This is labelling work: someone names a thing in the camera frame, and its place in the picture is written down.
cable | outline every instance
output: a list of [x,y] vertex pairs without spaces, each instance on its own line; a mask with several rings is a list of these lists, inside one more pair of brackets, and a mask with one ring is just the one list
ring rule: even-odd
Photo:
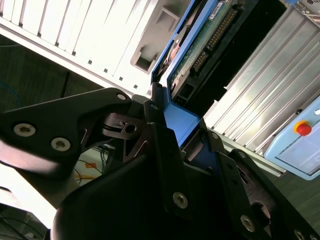
[[4,84],[2,82],[0,82],[0,86],[8,89],[15,96],[16,100],[18,101],[19,108],[21,108],[22,105],[21,105],[21,101],[20,101],[20,98],[19,98],[18,94],[11,87],[9,87],[8,85],[6,85],[6,84]]
[[78,161],[80,161],[80,162],[83,162],[83,163],[85,163],[85,164],[90,165],[91,167],[93,167],[93,168],[94,168],[94,169],[96,169],[99,173],[101,173],[101,174],[102,174],[102,171],[100,171],[98,168],[96,168],[95,166],[93,166],[91,163],[88,163],[88,162],[83,161],[83,160],[81,160],[81,159],[78,159]]
[[0,219],[2,219],[2,220],[13,220],[13,221],[17,221],[19,223],[22,223],[22,224],[28,226],[33,231],[35,231],[41,238],[44,237],[37,229],[35,229],[33,226],[31,226],[30,224],[28,224],[28,223],[26,223],[26,222],[24,222],[22,220],[19,220],[19,219],[13,218],[13,217],[2,217],[2,216],[0,216]]
[[104,172],[105,169],[105,161],[104,161],[104,151],[100,149],[100,158],[101,158],[101,163],[102,163],[102,172]]
[[77,171],[77,169],[73,169],[78,175],[79,175],[79,179],[80,179],[80,182],[79,182],[79,184],[81,183],[81,175],[80,175],[80,173]]
[[0,48],[11,48],[11,47],[20,47],[20,44],[14,44],[14,45],[0,45]]

bolt head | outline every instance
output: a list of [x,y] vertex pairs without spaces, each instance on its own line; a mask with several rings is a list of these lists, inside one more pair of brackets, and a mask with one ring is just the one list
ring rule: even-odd
[[36,133],[34,126],[28,123],[19,123],[14,126],[13,131],[15,134],[21,137],[30,137]]
[[219,139],[219,136],[215,132],[212,132],[211,135],[214,139]]
[[59,152],[65,152],[70,149],[71,143],[63,137],[56,137],[51,141],[51,147]]
[[299,230],[294,230],[294,234],[295,234],[295,236],[296,236],[297,239],[299,239],[299,240],[305,240],[305,237],[304,237],[304,235],[302,234],[301,231],[299,231]]
[[116,96],[121,100],[126,100],[126,96],[121,93],[118,93]]
[[311,239],[311,240],[318,240],[318,239],[317,239],[314,235],[312,235],[312,234],[310,235],[310,239]]
[[159,108],[156,106],[156,105],[154,105],[154,104],[151,104],[150,105],[153,109],[155,109],[155,110],[158,110]]
[[177,205],[181,209],[186,209],[188,207],[188,199],[181,192],[176,191],[173,194],[173,202],[175,205]]
[[242,215],[240,217],[240,220],[241,220],[241,223],[242,225],[245,227],[245,229],[247,229],[249,232],[253,233],[256,228],[255,228],[255,225],[254,223],[252,222],[252,220],[246,216],[246,215]]
[[243,159],[246,158],[246,155],[242,151],[239,151],[239,156],[242,157]]

black metal bracket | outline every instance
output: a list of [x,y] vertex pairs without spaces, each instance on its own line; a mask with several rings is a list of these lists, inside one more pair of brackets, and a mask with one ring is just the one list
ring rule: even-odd
[[140,135],[145,122],[120,113],[110,113],[104,120],[102,133],[119,139],[134,139]]
[[226,155],[222,140],[215,132],[200,127],[184,150],[189,164],[212,172],[217,180],[219,207],[228,213],[219,218],[234,230],[229,238],[267,240],[318,236],[245,152],[234,149]]
[[2,113],[0,161],[42,176],[66,178],[82,152],[109,139],[97,127],[101,120],[126,112],[131,104],[121,90],[106,88]]
[[124,161],[141,155],[155,159],[164,209],[190,220],[195,211],[194,200],[176,135],[166,127],[164,113],[154,102],[145,101],[143,109],[146,125]]

aluminum profile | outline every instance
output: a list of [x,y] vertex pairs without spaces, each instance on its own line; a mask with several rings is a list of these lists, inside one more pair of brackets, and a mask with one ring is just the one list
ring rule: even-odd
[[296,110],[319,95],[319,41],[320,29],[289,7],[206,113],[207,126],[262,155]]
[[127,55],[137,48],[156,6],[165,3],[0,0],[0,33],[103,87],[144,95],[151,77]]

